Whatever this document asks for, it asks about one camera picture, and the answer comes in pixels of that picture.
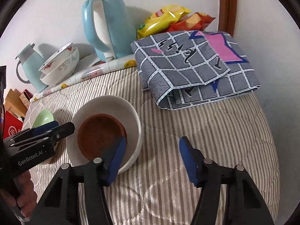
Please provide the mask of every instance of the red chip bag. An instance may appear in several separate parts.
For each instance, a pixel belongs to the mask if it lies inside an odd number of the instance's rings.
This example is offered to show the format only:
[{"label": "red chip bag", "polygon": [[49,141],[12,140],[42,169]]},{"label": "red chip bag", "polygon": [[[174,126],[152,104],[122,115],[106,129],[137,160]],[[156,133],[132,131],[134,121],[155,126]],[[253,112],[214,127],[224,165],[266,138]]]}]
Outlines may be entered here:
[{"label": "red chip bag", "polygon": [[165,32],[172,31],[203,31],[215,18],[205,13],[194,13],[184,21],[171,25]]}]

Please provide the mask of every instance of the screw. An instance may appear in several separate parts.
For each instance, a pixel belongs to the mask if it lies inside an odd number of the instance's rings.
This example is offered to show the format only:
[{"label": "screw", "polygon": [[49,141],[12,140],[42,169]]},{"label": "screw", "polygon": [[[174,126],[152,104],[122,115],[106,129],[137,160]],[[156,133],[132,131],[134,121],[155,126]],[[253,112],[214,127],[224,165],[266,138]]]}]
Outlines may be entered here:
[{"label": "screw", "polygon": [[245,168],[242,165],[237,165],[236,169],[238,169],[241,172],[245,170]]},{"label": "screw", "polygon": [[205,162],[206,164],[212,164],[212,159],[210,159],[210,158],[205,158],[205,159],[204,159],[204,162]]},{"label": "screw", "polygon": [[102,159],[100,157],[96,157],[93,162],[98,164],[102,162]]},{"label": "screw", "polygon": [[69,168],[69,166],[70,166],[69,163],[64,163],[64,164],[61,165],[61,168],[62,169],[67,169],[67,168]]}]

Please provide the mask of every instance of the light blue thermos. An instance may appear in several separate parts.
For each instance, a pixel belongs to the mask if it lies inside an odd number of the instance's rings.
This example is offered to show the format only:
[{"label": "light blue thermos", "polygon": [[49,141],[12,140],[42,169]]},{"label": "light blue thermos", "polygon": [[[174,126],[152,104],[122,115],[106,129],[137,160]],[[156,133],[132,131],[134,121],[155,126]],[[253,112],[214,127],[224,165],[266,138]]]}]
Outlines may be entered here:
[{"label": "light blue thermos", "polygon": [[85,37],[101,61],[132,54],[136,31],[123,0],[87,0],[82,6]]},{"label": "light blue thermos", "polygon": [[[16,68],[16,74],[18,79],[25,83],[25,84],[32,84],[34,88],[38,92],[41,92],[44,90],[47,85],[45,85],[41,80],[40,77],[42,75],[41,71],[38,71],[41,65],[45,62],[43,57],[38,54],[34,49],[34,43],[27,45],[16,57],[20,59],[20,61],[17,64]],[[22,65],[23,71],[28,79],[28,81],[23,80],[20,77],[20,74],[18,72],[19,65]]]}]

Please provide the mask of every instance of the green bowl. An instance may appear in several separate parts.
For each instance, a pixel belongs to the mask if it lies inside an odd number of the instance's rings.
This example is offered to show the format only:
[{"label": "green bowl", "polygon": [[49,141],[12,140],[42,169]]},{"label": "green bowl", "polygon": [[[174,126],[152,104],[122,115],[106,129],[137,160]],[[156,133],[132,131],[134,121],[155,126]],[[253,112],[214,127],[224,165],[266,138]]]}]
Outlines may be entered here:
[{"label": "green bowl", "polygon": [[51,112],[49,112],[47,109],[44,109],[38,114],[32,127],[33,128],[39,127],[44,124],[50,123],[54,120],[55,120],[55,118],[54,118],[53,114]]}]

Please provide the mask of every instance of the blue gripper pad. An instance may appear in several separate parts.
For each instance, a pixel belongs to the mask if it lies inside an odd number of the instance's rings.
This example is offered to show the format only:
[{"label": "blue gripper pad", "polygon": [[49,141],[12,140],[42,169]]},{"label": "blue gripper pad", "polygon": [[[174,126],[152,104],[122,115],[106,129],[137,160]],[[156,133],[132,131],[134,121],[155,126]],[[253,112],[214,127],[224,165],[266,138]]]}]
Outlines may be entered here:
[{"label": "blue gripper pad", "polygon": [[38,136],[40,134],[45,133],[46,131],[53,129],[55,127],[59,126],[59,123],[57,121],[52,121],[50,123],[44,124],[42,126],[36,127],[33,131],[33,136]]},{"label": "blue gripper pad", "polygon": [[115,181],[119,167],[121,165],[121,162],[123,160],[124,154],[126,151],[126,138],[123,137],[121,139],[120,145],[118,146],[115,155],[113,156],[111,162],[108,165],[108,177],[104,181],[105,186],[110,186],[113,181]]},{"label": "blue gripper pad", "polygon": [[193,156],[189,150],[190,142],[187,137],[181,137],[179,140],[179,151],[187,171],[188,178],[195,186],[198,183],[197,179],[197,165],[193,159]]}]

